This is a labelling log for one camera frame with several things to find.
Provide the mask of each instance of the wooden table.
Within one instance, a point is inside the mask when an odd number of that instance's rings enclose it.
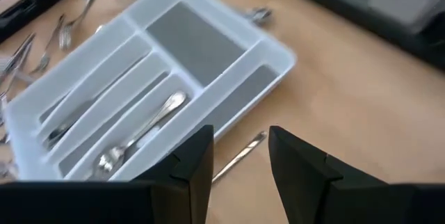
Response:
[[[297,53],[298,64],[217,144],[215,171],[257,132],[280,125],[386,182],[445,181],[441,73],[309,0],[223,1],[240,8],[271,7],[275,21],[266,30]],[[1,52],[12,53],[27,34],[37,32],[26,66],[32,69],[58,16],[66,12],[72,19],[82,5],[83,0],[58,3],[4,42]],[[99,0],[76,42],[121,10],[114,0]],[[64,55],[55,51],[51,65]],[[10,156],[5,148],[0,155]],[[286,223],[266,143],[212,188],[208,219],[211,224]]]

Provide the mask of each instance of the table surface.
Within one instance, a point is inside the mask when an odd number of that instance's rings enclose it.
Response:
[[[432,67],[309,0],[223,0],[231,6],[268,6],[265,30],[292,48],[289,76],[216,145],[215,171],[259,131],[279,125],[346,163],[386,182],[445,181],[445,79]],[[11,54],[30,32],[38,37],[31,70],[61,13],[75,18],[84,0],[63,0],[5,41]],[[122,10],[98,0],[76,35],[76,45]],[[52,55],[51,66],[65,54]],[[12,98],[24,84],[10,93]],[[0,149],[1,159],[10,151]],[[270,170],[267,143],[214,185],[208,223],[286,223]]]

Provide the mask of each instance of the silver fork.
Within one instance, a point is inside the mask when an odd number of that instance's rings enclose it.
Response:
[[[48,48],[51,45],[51,43],[56,39],[56,35],[60,31],[60,28],[62,27],[64,20],[65,20],[65,14],[61,15],[58,18],[57,25],[54,28],[54,30],[48,40],[47,46],[44,48],[44,53],[43,53],[42,57],[40,57],[39,64],[31,72],[29,72],[29,74],[35,74],[36,72],[43,72],[47,69],[49,61],[51,60],[51,56],[49,55]]]
[[[82,13],[76,19],[73,19],[71,22],[68,22],[65,26],[63,26],[60,29],[58,43],[59,43],[59,48],[61,50],[66,51],[71,47],[73,30],[78,25],[80,25],[80,23],[82,23],[83,19],[85,19],[85,16],[87,15],[88,11],[90,10],[94,2],[95,0],[87,0]]]

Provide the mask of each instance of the cutlery tray compartment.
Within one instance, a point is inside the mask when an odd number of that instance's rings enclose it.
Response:
[[[19,178],[87,180],[98,154],[184,91],[187,100],[127,150],[110,178],[129,181],[202,125],[213,124],[218,140],[295,63],[218,0],[138,0],[9,103]],[[45,145],[57,129],[66,131]]]

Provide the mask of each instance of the cutlery tray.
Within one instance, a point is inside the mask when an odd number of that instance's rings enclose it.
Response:
[[[98,154],[184,91],[185,103],[110,178],[129,181],[203,125],[213,125],[218,140],[295,63],[289,49],[218,0],[137,0],[7,106],[19,178],[87,180]],[[46,146],[68,118],[77,120]]]

